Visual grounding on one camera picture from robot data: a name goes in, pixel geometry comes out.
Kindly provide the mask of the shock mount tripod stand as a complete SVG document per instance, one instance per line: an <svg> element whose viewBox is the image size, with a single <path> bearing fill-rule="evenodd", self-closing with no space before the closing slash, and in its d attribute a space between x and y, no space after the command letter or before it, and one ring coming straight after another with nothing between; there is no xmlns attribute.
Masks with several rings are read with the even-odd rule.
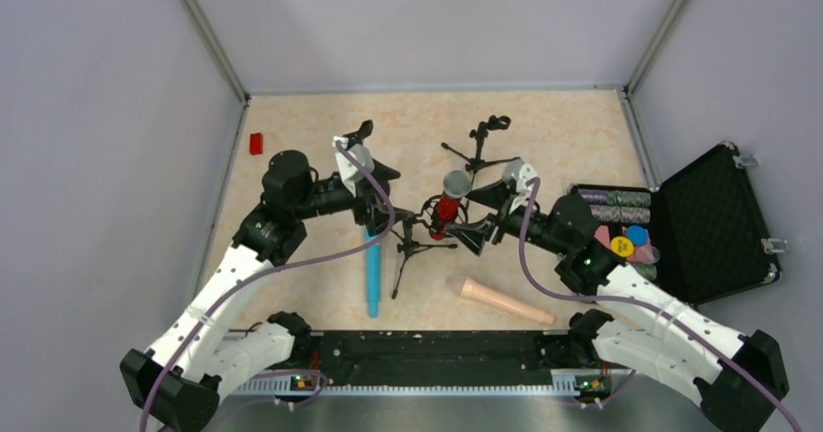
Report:
<svg viewBox="0 0 823 432"><path fill-rule="evenodd" d="M442 195L435 195L429 197L421 206L418 213L403 212L403 219L401 220L402 233L394 230L391 232L400 240L397 245L397 251L402 255L402 262L398 271L397 277L394 281L391 290L391 299L395 300L398 297L400 283L404 274L405 267L408 261L418 254L421 254L431 249L457 249L458 244L452 240L450 235L444 233L443 235L437 233L439 239L435 239L434 243L421 243L413 236L413 230L416 225L422 226L426 233L429 234L433 228L433 223L437 221L438 203Z"/></svg>

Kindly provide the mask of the red glitter microphone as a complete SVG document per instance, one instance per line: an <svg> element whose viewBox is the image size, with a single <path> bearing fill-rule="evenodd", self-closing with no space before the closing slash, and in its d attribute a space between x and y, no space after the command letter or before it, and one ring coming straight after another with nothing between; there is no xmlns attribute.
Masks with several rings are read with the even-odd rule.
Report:
<svg viewBox="0 0 823 432"><path fill-rule="evenodd" d="M458 215L461 200L472 190L472 180L462 170L452 170L444 176L443 192L432 213L429 235L440 241L445 238L445 226Z"/></svg>

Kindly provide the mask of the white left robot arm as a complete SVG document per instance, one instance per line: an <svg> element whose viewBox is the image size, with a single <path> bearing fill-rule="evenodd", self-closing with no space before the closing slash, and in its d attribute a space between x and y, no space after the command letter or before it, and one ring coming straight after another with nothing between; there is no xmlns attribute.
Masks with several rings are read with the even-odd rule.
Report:
<svg viewBox="0 0 823 432"><path fill-rule="evenodd" d="M297 268L291 257L307 237L305 222L352 212L375 242L399 216L389 201L399 171L362 145L335 144L338 170L316 176L298 150L272 157L259 203L242 221L207 284L172 326L147 349L129 350L120 372L142 411L141 431L202 431L222 401L267 368L293 358L309 328L294 313L278 313L245 336L220 343L269 278Z"/></svg>

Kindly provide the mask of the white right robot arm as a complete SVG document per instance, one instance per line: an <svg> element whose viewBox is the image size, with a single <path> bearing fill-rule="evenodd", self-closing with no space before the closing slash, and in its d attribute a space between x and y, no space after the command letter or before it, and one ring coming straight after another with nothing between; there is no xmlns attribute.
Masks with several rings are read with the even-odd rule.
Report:
<svg viewBox="0 0 823 432"><path fill-rule="evenodd" d="M695 311L643 277L595 237L599 221L578 194L556 200L547 214L535 211L541 183L532 179L518 195L499 181L477 189L471 201L500 209L475 223L450 223L445 230L475 254L498 236L518 239L518 259L527 281L540 293L593 304L575 315L569 334L583 349L609 364L643 374L679 393L721 431L758 431L774 412L790 427L800 422L782 400L789 387L778 342L757 330L745 335ZM555 268L569 294L537 282L526 258L527 245L558 255Z"/></svg>

